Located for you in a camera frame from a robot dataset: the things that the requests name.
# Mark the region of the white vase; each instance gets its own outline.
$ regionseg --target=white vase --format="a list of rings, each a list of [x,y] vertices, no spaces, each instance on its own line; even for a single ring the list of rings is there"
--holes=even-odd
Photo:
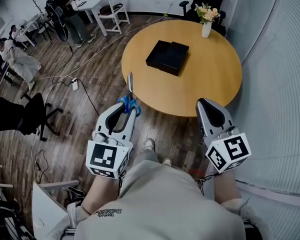
[[[211,22],[207,22],[202,25],[202,36],[204,38],[207,38],[210,35],[211,24]]]

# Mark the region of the power strip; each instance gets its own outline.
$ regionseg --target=power strip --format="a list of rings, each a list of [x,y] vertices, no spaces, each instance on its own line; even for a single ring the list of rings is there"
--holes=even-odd
[[[76,92],[77,90],[79,90],[79,85],[78,85],[78,81],[76,78],[74,78],[72,80],[72,89]]]

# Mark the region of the white sneaker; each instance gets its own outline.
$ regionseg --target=white sneaker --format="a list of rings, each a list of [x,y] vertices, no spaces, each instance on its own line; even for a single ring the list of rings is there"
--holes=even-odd
[[[155,151],[155,141],[152,138],[147,138],[145,141],[144,149]]]
[[[171,158],[170,157],[165,157],[164,159],[163,159],[163,161],[162,161],[162,164],[163,165],[166,165],[166,166],[172,166],[172,160],[171,160]]]
[[[31,83],[28,85],[29,91],[35,86],[35,84],[36,84],[35,81],[31,81]]]
[[[81,48],[81,46],[83,45],[84,42],[85,42],[85,40],[82,40],[81,43],[78,43],[78,44],[76,45],[76,47]]]
[[[97,37],[96,34],[92,34],[92,35],[91,35],[91,38],[88,40],[88,44],[90,44],[93,40],[95,40],[96,37]]]

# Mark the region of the table top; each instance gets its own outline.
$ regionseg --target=table top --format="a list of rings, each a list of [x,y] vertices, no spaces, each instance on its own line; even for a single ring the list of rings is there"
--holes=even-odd
[[[91,10],[96,7],[102,0],[75,0],[71,3],[75,11]]]
[[[203,25],[186,20],[166,20],[138,32],[122,56],[126,80],[133,73],[133,93],[153,109],[175,116],[195,117],[196,102],[207,98],[226,106],[238,93],[242,67],[232,45],[211,30],[202,37]],[[179,76],[147,66],[146,59],[157,42],[189,46]]]
[[[17,37],[22,36],[27,30],[34,24],[36,21],[41,17],[41,13],[38,13],[36,16],[32,18],[29,22],[26,23],[26,26],[24,29],[20,31]]]
[[[39,184],[33,182],[32,224],[34,237],[45,239],[46,235],[65,217],[67,210],[55,201]]]

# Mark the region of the wooden floor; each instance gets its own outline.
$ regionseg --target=wooden floor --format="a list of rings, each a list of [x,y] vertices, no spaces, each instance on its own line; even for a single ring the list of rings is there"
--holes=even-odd
[[[122,24],[123,33],[127,33],[142,25],[160,19],[159,16],[132,15],[131,24]],[[105,21],[107,28],[112,25],[111,20]],[[88,25],[92,33],[97,33],[97,38],[90,44],[85,43],[80,49],[75,48],[73,58],[60,72],[58,76],[64,76],[86,62],[96,52],[110,44],[120,35],[109,33],[104,37],[96,23]],[[119,97],[126,94],[126,83],[121,71],[121,58],[129,40],[139,30],[127,34],[110,47],[103,50],[89,63],[76,73],[71,75],[81,79],[86,86],[87,92],[95,104],[99,113],[115,104]],[[37,36],[38,45],[29,47],[26,52],[35,57],[41,64],[42,69],[37,78],[50,77],[71,57],[67,43],[61,42],[56,34],[52,35],[52,41],[45,41]],[[13,78],[16,84],[13,87],[4,81],[0,88],[0,96],[10,102],[27,104],[26,100],[20,100],[22,91],[27,85],[18,78]],[[52,79],[43,79],[36,82],[30,94],[42,93],[43,99],[47,98],[48,92],[53,84]],[[86,149],[88,140],[95,128],[98,116],[94,111],[89,99],[79,84],[79,90],[74,92],[72,86],[66,87],[57,84],[48,97],[52,109],[58,107],[63,109],[63,114],[56,114],[50,121],[54,122],[54,128],[60,131],[60,136],[53,135],[47,128],[44,130],[46,142],[39,141],[34,135],[24,136],[18,131],[0,132],[0,164],[3,169],[0,172],[2,183],[13,184],[14,189],[7,192],[8,198],[16,198],[20,203],[26,225],[32,231],[31,219],[31,194],[26,202],[28,194],[32,189],[34,181],[34,170],[31,160],[31,148],[34,141],[33,156],[41,149],[48,162],[47,177],[42,177],[41,183],[59,182],[69,180],[80,180],[79,188],[88,191],[94,176],[85,167]],[[134,144],[133,155],[137,155],[144,145],[146,138],[155,140],[156,151],[161,158],[170,156],[173,164],[185,171],[205,171],[205,163],[198,149],[200,133],[196,118],[185,118],[171,116],[155,111],[140,100],[137,101],[141,107],[141,115],[136,119],[132,142]],[[45,169],[47,163],[43,154],[38,155],[38,163]],[[41,172],[35,169],[36,180],[39,181]],[[51,193],[61,203],[67,194],[63,191]]]

